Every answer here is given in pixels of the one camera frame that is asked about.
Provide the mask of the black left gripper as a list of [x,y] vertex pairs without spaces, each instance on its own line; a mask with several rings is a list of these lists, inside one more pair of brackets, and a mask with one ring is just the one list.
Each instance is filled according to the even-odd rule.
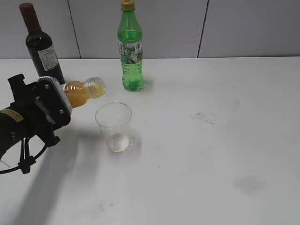
[[56,145],[60,139],[54,131],[71,121],[71,104],[57,79],[44,76],[25,84],[24,75],[18,74],[8,82],[14,97],[8,109],[15,116],[7,127],[11,140],[38,136],[47,147]]

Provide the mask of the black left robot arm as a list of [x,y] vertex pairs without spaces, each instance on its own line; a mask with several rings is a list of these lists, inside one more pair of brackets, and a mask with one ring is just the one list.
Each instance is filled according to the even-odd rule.
[[8,79],[14,101],[0,112],[0,154],[25,138],[38,136],[47,147],[60,139],[54,131],[71,120],[72,106],[61,84],[54,77],[43,76],[25,84],[24,75]]

